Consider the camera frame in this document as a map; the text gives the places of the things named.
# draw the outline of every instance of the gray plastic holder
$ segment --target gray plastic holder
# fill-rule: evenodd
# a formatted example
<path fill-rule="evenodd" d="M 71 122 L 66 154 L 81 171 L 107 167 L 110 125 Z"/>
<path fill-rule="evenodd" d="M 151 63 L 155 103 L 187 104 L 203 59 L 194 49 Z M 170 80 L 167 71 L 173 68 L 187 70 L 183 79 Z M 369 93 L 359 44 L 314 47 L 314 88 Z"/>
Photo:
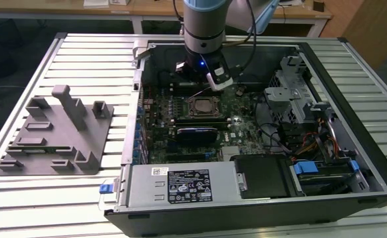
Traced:
<path fill-rule="evenodd" d="M 103 101 L 85 106 L 70 90 L 54 87 L 62 105 L 49 105 L 45 98 L 29 102 L 30 116 L 0 161 L 0 176 L 98 173 L 114 106 Z"/>

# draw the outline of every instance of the floor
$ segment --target floor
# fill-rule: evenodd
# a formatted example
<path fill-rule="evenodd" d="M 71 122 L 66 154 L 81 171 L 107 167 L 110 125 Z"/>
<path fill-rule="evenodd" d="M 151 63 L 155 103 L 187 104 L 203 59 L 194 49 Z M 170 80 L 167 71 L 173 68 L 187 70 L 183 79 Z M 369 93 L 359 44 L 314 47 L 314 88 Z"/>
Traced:
<path fill-rule="evenodd" d="M 25 40 L 25 46 L 10 50 L 18 64 L 18 71 L 11 76 L 0 78 L 0 86 L 18 86 L 0 87 L 0 129 L 23 92 L 21 87 L 25 87 L 31 80 L 57 32 L 133 33 L 130 21 L 74 20 L 70 24 L 66 20 L 37 21 L 18 19 L 15 24 Z M 178 22 L 145 22 L 146 34 L 178 34 L 179 28 Z M 242 33 L 230 29 L 229 34 Z M 378 69 L 378 74 L 387 83 L 387 60 Z"/>

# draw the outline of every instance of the open computer tower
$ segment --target open computer tower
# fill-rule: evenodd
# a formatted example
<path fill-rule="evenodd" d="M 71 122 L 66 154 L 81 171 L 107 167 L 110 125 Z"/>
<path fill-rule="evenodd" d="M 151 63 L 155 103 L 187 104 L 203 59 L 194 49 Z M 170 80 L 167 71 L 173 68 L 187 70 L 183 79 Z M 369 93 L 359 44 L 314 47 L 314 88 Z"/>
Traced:
<path fill-rule="evenodd" d="M 307 43 L 259 43 L 219 92 L 174 73 L 182 42 L 149 46 L 105 212 L 129 236 L 327 223 L 387 205 L 387 158 Z M 250 51 L 225 49 L 229 64 Z"/>

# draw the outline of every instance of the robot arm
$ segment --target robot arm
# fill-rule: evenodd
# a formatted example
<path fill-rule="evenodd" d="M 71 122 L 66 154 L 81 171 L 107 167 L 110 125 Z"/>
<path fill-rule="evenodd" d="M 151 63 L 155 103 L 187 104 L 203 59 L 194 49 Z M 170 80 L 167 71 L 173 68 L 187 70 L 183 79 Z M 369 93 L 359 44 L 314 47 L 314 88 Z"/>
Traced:
<path fill-rule="evenodd" d="M 266 26 L 279 0 L 273 0 L 265 11 Z M 185 0 L 186 62 L 177 65 L 177 72 L 198 82 L 209 82 L 214 91 L 234 83 L 231 70 L 222 53 L 227 12 L 233 0 Z"/>

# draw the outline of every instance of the table leg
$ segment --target table leg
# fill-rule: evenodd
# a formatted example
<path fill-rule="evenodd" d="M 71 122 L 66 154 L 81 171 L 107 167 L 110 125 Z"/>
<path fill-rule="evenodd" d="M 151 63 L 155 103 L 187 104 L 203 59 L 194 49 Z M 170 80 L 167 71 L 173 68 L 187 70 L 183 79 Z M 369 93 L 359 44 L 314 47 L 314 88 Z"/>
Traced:
<path fill-rule="evenodd" d="M 134 33 L 135 34 L 143 34 L 143 28 L 142 28 L 142 16 L 133 16 L 131 17 L 133 25 L 134 25 Z"/>
<path fill-rule="evenodd" d="M 327 19 L 318 19 L 313 25 L 307 37 L 319 37 L 326 26 Z"/>

